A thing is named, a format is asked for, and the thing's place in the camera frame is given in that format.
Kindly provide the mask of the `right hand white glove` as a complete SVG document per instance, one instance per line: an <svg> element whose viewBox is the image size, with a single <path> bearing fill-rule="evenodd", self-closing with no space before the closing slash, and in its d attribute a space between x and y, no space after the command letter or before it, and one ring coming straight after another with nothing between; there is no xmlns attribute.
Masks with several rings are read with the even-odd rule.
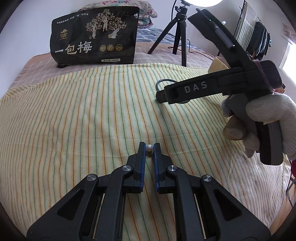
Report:
<svg viewBox="0 0 296 241"><path fill-rule="evenodd" d="M259 150L259 139L254 133L248 133L243 121L234 116L226 100L221 104L223 116L229 118L224 127L224 137L231 141L242 141L245 153L251 158ZM262 96L246 105L246 114L253 121L262 123L280 122L283 153L295 161L295 103L280 93Z"/></svg>

